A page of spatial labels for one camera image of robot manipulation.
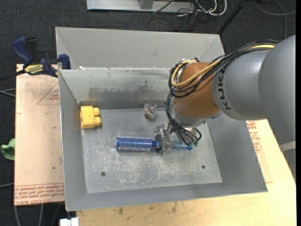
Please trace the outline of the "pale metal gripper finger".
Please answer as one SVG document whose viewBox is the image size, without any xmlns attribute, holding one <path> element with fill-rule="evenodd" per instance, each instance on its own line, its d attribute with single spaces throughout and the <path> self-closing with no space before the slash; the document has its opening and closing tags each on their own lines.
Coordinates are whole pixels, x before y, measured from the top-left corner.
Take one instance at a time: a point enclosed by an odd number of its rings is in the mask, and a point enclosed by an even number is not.
<svg viewBox="0 0 301 226">
<path fill-rule="evenodd" d="M 158 125 L 154 129 L 154 137 L 155 139 L 169 139 L 167 129 L 164 127 L 164 125 Z"/>
<path fill-rule="evenodd" d="M 157 152 L 159 155 L 171 154 L 173 143 L 170 140 L 160 140 L 158 142 L 159 148 Z"/>
</svg>

